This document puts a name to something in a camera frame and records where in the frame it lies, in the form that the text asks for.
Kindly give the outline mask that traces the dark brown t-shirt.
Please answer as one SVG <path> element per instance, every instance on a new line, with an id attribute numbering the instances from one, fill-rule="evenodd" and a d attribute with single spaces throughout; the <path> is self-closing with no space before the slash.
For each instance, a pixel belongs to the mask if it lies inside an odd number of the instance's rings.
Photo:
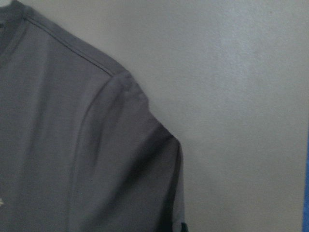
<path id="1" fill-rule="evenodd" d="M 188 230 L 181 144 L 131 73 L 16 0 L 0 9 L 0 229 Z"/>

